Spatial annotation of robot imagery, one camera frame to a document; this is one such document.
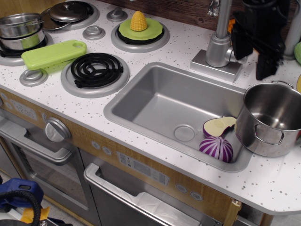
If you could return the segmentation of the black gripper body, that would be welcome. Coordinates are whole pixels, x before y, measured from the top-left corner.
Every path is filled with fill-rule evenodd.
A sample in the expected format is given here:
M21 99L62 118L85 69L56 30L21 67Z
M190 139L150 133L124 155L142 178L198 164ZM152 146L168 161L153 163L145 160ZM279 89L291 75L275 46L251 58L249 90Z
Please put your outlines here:
M253 50L283 51L285 44L281 30L286 26L290 1L244 0L244 11L234 11L233 29L244 32Z

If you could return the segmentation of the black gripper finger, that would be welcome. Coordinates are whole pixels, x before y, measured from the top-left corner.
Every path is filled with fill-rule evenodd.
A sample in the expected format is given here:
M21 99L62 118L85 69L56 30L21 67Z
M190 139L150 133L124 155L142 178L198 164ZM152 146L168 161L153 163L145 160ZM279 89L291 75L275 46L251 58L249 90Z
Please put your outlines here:
M283 54L283 51L258 51L256 80L263 80L271 75L275 75L278 67L283 64Z
M253 47L248 42L248 37L244 32L238 29L233 29L231 33L231 41L234 56L237 60L241 60L244 57L247 57L250 54L252 54Z

